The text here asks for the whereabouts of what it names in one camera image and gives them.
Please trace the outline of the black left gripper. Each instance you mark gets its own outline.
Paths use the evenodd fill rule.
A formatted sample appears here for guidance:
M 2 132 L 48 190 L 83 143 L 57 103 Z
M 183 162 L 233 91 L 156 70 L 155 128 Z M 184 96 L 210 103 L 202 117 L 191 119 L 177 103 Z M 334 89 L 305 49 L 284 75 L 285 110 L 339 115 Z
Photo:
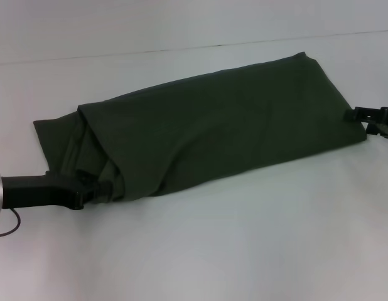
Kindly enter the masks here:
M 98 181 L 87 171 L 77 170 L 76 179 L 58 174 L 3 177 L 3 209 L 62 206 L 81 210 L 87 203 L 108 203 L 113 195 L 110 181 Z

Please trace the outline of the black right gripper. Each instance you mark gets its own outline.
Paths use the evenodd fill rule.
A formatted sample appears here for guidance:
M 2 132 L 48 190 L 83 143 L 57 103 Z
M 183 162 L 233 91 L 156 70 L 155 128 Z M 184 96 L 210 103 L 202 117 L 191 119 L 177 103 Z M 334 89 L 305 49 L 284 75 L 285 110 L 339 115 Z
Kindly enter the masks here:
M 347 122 L 367 122 L 367 134 L 388 139 L 388 107 L 380 109 L 355 107 L 346 110 L 343 119 Z

